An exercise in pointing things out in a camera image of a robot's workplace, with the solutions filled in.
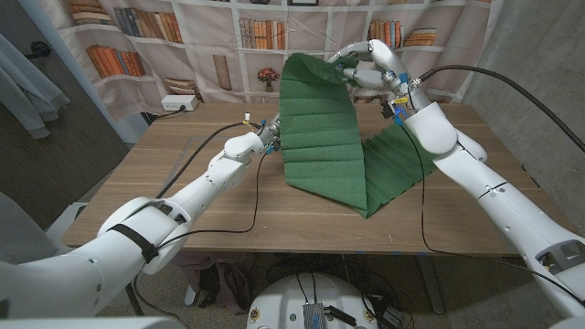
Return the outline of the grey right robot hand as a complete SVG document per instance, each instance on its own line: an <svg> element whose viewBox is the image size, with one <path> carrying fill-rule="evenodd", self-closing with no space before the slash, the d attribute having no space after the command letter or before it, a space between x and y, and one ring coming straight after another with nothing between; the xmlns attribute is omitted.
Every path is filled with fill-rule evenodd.
<svg viewBox="0 0 585 329"><path fill-rule="evenodd" d="M375 64L375 69L358 69L349 64L350 58ZM394 51L378 39L360 41L339 49L328 63L360 87L377 89L389 87L396 96L409 91L409 73Z"/></svg>

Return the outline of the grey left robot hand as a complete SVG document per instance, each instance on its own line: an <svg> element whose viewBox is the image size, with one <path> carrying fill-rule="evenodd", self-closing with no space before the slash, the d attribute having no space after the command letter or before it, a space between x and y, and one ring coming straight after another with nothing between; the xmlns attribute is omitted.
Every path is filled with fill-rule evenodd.
<svg viewBox="0 0 585 329"><path fill-rule="evenodd" d="M266 147L274 145L275 149L279 148L281 142L280 138L280 115L276 114L271 121L264 124L258 131L257 134L261 138L262 142Z"/></svg>

